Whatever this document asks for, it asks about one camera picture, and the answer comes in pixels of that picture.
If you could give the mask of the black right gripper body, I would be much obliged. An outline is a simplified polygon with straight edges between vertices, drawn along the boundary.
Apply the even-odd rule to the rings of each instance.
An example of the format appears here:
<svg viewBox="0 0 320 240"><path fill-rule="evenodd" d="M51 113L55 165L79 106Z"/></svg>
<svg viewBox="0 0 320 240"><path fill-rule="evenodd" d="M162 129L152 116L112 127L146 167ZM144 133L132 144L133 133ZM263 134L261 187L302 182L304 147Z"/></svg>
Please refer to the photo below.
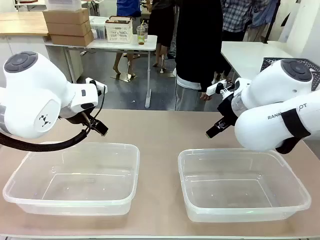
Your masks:
<svg viewBox="0 0 320 240"><path fill-rule="evenodd" d="M220 127L234 126L238 117L232 109L232 100L234 94L232 93L226 97L217 107L217 110L221 113L223 118L219 121Z"/></svg>

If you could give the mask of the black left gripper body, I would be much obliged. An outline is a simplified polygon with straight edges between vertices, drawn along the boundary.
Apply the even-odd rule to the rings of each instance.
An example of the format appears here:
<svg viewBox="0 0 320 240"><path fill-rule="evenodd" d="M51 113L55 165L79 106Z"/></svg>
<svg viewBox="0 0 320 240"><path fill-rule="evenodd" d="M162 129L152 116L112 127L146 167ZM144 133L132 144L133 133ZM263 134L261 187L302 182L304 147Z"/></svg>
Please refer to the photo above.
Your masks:
<svg viewBox="0 0 320 240"><path fill-rule="evenodd" d="M71 110L61 110L59 113L60 119L66 119L69 123L78 125L82 124L88 126L93 117L91 116L92 109L86 109L82 112L72 112Z"/></svg>

